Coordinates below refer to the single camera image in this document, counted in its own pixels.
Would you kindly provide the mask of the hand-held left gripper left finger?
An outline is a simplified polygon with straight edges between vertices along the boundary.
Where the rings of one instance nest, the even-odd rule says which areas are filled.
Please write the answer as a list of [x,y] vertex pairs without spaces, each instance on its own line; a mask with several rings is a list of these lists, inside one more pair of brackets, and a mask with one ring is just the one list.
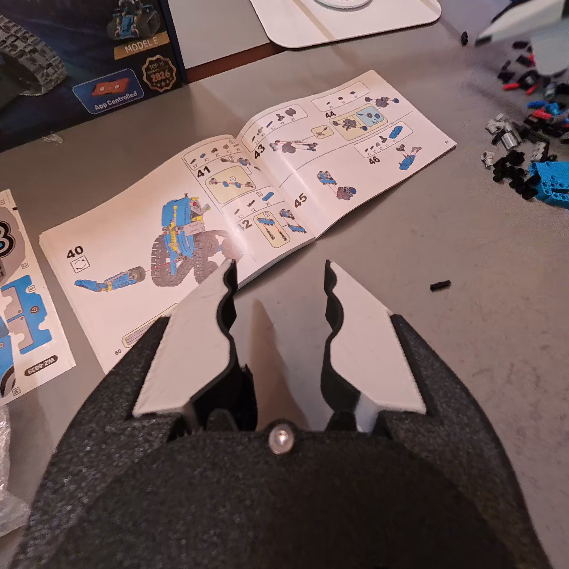
[[174,308],[133,417],[181,413],[197,430],[225,410],[238,430],[256,430],[252,373],[240,366],[230,333],[237,289],[237,262],[227,259]]

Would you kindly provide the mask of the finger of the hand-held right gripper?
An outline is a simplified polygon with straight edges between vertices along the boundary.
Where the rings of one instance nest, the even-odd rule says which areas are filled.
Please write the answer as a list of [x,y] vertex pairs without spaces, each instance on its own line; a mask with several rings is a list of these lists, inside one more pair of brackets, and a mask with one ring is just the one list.
[[512,1],[480,33],[475,45],[517,38],[530,39],[541,75],[568,69],[568,1]]

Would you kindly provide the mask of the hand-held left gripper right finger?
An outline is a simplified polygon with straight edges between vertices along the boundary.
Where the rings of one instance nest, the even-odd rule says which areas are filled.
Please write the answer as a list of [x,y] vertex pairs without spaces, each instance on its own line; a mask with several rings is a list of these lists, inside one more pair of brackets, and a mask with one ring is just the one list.
[[427,414],[427,406],[395,331],[394,313],[336,262],[324,269],[325,341],[321,391],[334,413],[359,432],[373,432],[380,413]]

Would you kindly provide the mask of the pile of building brick pieces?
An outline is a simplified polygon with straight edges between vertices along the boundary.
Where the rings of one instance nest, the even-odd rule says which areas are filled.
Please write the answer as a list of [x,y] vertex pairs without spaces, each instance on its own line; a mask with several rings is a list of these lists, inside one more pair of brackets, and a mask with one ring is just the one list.
[[[540,178],[530,176],[530,164],[568,161],[550,152],[551,145],[563,146],[568,151],[568,79],[564,78],[565,71],[552,76],[541,75],[529,41],[515,41],[512,49],[519,54],[515,61],[509,59],[504,63],[497,79],[504,92],[520,91],[530,97],[524,104],[526,116],[521,122],[502,113],[490,119],[485,129],[492,138],[492,145],[501,147],[505,153],[496,157],[486,151],[480,161],[491,171],[495,183],[507,184],[517,195],[532,202],[538,200],[535,186]],[[513,63],[522,70],[512,70]]]

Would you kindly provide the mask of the grey desk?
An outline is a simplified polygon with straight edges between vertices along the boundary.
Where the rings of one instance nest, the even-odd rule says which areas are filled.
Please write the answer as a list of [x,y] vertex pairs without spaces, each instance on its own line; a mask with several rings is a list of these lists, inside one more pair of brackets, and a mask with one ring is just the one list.
[[[305,51],[272,44],[237,1],[195,1],[184,30],[189,86],[1,154],[76,366],[9,403],[9,488],[31,503],[54,447],[103,371],[41,247],[39,235],[91,210],[194,143],[237,134],[260,111],[375,69],[457,148],[402,186],[360,206],[236,296],[231,330],[250,366],[259,426],[288,418],[326,425],[319,388],[329,327],[331,259],[402,314],[479,401],[516,470],[555,568],[568,568],[568,212],[527,202],[480,163],[487,121],[518,117],[524,96],[502,93],[506,46],[460,46],[507,1],[440,1],[430,26]],[[450,280],[446,290],[430,285]]]

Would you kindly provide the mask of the sticker sheet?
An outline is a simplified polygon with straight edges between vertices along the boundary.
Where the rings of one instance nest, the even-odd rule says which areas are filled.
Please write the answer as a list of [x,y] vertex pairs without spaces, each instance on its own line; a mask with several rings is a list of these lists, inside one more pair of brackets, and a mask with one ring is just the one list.
[[75,366],[11,191],[1,191],[1,406]]

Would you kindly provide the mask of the light blue curved panel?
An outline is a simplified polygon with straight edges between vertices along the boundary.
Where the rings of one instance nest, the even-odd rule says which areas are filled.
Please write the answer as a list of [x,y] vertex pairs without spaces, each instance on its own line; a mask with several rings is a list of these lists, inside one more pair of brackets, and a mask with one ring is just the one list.
[[568,161],[532,162],[530,176],[539,176],[536,198],[554,207],[568,209]]

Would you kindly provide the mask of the instruction booklet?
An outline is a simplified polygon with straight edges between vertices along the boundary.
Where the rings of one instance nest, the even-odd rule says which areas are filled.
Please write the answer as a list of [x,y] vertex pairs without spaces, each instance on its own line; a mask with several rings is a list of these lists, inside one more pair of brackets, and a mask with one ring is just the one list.
[[242,288],[455,147],[368,71],[190,146],[40,245],[108,373],[225,260]]

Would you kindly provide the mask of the clear plastic bag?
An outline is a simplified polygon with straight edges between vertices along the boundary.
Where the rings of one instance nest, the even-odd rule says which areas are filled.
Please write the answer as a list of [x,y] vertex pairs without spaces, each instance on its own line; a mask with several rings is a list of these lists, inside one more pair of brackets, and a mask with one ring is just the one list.
[[6,406],[1,407],[1,537],[25,526],[30,507],[8,490],[10,475],[10,418]]

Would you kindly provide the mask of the toy kit box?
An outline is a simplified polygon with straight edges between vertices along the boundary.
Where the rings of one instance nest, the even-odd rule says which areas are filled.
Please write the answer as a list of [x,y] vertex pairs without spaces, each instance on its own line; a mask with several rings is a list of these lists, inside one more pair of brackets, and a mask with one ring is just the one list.
[[1,151],[188,83],[167,1],[1,1]]

